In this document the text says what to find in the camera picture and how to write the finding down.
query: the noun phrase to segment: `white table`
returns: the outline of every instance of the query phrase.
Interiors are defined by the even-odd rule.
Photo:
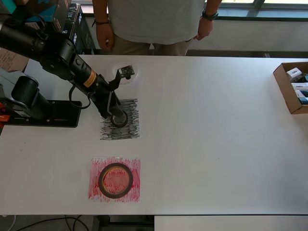
[[[83,56],[98,73],[138,66],[141,138],[99,140],[94,105],[77,128],[5,126],[0,214],[308,214],[308,115],[291,115],[272,72],[301,59]],[[30,62],[47,99],[70,84]],[[78,92],[74,100],[86,97]],[[88,200],[92,156],[141,158],[139,203]]]

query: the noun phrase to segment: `bracelet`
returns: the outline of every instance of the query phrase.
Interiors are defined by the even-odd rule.
[[[94,26],[94,24],[96,24],[96,25],[109,24],[109,20],[108,20],[108,22],[102,22],[102,23],[100,23],[100,22],[97,22],[97,21],[94,19],[94,22],[93,22],[93,24],[92,24],[92,27]]]

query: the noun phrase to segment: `wall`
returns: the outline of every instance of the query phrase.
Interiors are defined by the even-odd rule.
[[[89,27],[94,18],[87,18]],[[91,30],[97,48],[95,27]],[[211,35],[190,50],[308,51],[307,22],[216,21]]]

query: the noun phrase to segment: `small white box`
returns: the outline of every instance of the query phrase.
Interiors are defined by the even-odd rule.
[[[302,72],[297,67],[287,72],[291,83],[294,83],[299,80],[301,78],[301,74]]]
[[[298,98],[304,98],[304,94],[300,91],[300,90],[295,90],[295,93],[297,95]]]
[[[308,83],[292,83],[294,90],[308,90]]]

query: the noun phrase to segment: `hand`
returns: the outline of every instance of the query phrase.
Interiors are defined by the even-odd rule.
[[[204,37],[208,36],[211,33],[213,27],[214,27],[213,21],[201,17],[199,21],[198,34],[193,39],[197,40],[203,39]]]
[[[114,32],[110,24],[96,25],[96,38],[103,50],[112,51],[114,47]]]

